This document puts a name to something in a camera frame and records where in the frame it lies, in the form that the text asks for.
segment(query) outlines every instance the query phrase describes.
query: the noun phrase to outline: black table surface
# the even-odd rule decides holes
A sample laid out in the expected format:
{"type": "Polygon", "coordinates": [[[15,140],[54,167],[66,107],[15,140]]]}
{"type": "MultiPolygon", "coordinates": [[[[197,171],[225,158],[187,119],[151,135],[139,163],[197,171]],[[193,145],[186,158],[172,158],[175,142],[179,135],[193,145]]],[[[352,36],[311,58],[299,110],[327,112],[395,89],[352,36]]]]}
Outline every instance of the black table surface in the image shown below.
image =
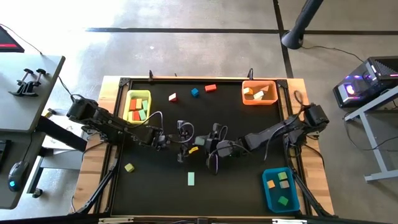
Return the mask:
{"type": "MultiPolygon", "coordinates": [[[[150,85],[134,83],[135,90],[150,90],[151,113],[161,111],[167,134],[177,132],[177,120],[191,122],[195,135],[206,135],[213,123],[228,126],[226,139],[235,140],[262,131],[281,121],[278,102],[270,106],[247,106],[242,102],[241,82],[217,83],[217,90],[204,91],[212,83],[164,82],[150,85]],[[192,88],[200,91],[194,98],[192,88]],[[177,93],[178,101],[168,101],[177,93]]],[[[160,118],[150,120],[160,125],[160,118]]],[[[275,215],[266,204],[261,175],[266,169],[286,166],[281,138],[242,157],[219,160],[218,175],[205,165],[203,151],[192,154],[183,164],[177,162],[178,146],[156,151],[125,141],[116,181],[112,215],[160,216],[247,216],[275,215]],[[131,163],[132,173],[124,166],[131,163]],[[188,186],[188,173],[195,173],[195,185],[188,186]]]]}

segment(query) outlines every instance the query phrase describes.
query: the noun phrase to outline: purple light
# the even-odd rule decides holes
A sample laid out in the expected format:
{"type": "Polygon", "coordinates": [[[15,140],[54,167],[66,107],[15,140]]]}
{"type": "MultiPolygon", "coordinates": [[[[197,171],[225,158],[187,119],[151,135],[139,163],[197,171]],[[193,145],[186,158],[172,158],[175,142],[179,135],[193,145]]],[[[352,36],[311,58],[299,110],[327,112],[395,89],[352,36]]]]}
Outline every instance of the purple light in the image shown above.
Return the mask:
{"type": "Polygon", "coordinates": [[[352,85],[346,85],[346,90],[347,90],[347,93],[350,95],[355,94],[355,91],[354,91],[354,88],[352,85]]]}

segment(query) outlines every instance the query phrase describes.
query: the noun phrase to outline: light green block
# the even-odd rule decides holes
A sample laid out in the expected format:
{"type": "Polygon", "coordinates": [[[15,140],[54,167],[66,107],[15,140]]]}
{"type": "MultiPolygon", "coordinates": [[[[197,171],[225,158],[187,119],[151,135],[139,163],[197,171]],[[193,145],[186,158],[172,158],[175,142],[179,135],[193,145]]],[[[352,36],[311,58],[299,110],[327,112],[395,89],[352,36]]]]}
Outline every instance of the light green block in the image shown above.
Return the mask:
{"type": "Polygon", "coordinates": [[[287,198],[283,197],[283,196],[280,196],[278,202],[281,203],[282,205],[286,206],[287,202],[289,202],[289,200],[287,198]]]}
{"type": "Polygon", "coordinates": [[[279,177],[279,180],[287,179],[286,172],[280,172],[280,173],[278,173],[278,177],[279,177]]]}
{"type": "Polygon", "coordinates": [[[195,186],[195,173],[188,172],[188,186],[195,186]]]}
{"type": "Polygon", "coordinates": [[[142,109],[143,109],[144,111],[147,111],[147,110],[148,110],[148,101],[147,101],[147,100],[144,100],[144,101],[142,102],[142,109]]]}
{"type": "Polygon", "coordinates": [[[144,110],[140,110],[140,111],[138,111],[138,113],[139,113],[139,117],[140,117],[141,121],[144,121],[145,119],[147,119],[147,115],[144,110]]]}

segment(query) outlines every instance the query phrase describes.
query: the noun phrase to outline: black pole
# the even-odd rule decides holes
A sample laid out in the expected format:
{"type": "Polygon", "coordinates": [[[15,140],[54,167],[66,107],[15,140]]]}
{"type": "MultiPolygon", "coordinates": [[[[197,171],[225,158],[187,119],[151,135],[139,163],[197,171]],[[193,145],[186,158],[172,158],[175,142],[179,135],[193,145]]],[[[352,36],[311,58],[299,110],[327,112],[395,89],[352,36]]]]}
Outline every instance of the black pole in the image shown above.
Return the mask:
{"type": "Polygon", "coordinates": [[[289,49],[299,49],[303,45],[304,31],[308,27],[323,0],[307,0],[296,20],[293,29],[282,36],[282,44],[289,49]]]}

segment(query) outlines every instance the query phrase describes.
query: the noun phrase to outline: desk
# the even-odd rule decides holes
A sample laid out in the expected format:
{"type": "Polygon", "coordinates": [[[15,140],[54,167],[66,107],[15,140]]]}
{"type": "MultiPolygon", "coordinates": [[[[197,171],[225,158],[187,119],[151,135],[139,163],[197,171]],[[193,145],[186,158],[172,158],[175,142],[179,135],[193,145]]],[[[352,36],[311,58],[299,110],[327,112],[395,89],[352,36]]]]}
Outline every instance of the desk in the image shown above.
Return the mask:
{"type": "MultiPolygon", "coordinates": [[[[98,99],[99,106],[107,109],[111,113],[114,110],[116,96],[118,94],[119,81],[120,81],[120,77],[104,77],[101,91],[99,93],[99,99],[98,99]]],[[[304,103],[305,104],[309,103],[308,97],[307,97],[307,91],[305,89],[304,80],[288,79],[287,83],[289,85],[289,93],[290,93],[290,100],[292,102],[292,108],[293,108],[294,113],[296,113],[299,111],[300,105],[294,100],[294,96],[293,96],[294,90],[301,91],[303,94],[304,103]]],[[[121,106],[124,106],[124,101],[125,101],[125,98],[122,97],[121,104],[120,104],[121,106]]],[[[288,117],[286,106],[283,105],[283,108],[284,108],[284,116],[288,117]]],[[[312,139],[307,139],[307,140],[308,140],[309,146],[312,146],[316,150],[319,150],[318,141],[315,141],[312,139]]],[[[92,141],[90,141],[87,146],[90,147],[94,144],[97,144],[98,141],[99,141],[99,139],[92,139],[92,141]]],[[[85,158],[81,165],[80,175],[79,175],[78,182],[76,185],[74,201],[73,201],[73,203],[77,209],[83,206],[83,204],[89,199],[91,194],[95,191],[95,189],[98,186],[98,183],[100,181],[100,176],[101,176],[101,169],[102,169],[102,165],[104,162],[105,149],[106,149],[106,146],[101,145],[101,146],[97,147],[96,149],[94,149],[90,152],[87,152],[85,154],[85,158]]],[[[326,175],[325,175],[325,171],[322,166],[321,158],[318,155],[316,155],[314,152],[312,152],[311,150],[306,149],[304,146],[303,151],[302,151],[302,160],[303,160],[303,168],[304,168],[305,178],[307,181],[308,188],[314,194],[316,199],[322,204],[323,208],[326,211],[333,213],[333,207],[331,204],[329,188],[328,188],[328,184],[326,181],[326,175]]],[[[302,193],[299,189],[297,189],[297,191],[298,191],[298,196],[299,196],[299,200],[300,200],[300,204],[301,204],[301,209],[303,212],[305,212],[302,193]]],[[[108,194],[109,194],[109,184],[105,188],[104,193],[103,193],[101,206],[99,209],[100,212],[103,212],[105,210],[105,206],[106,206],[107,199],[108,199],[108,194]]]]}

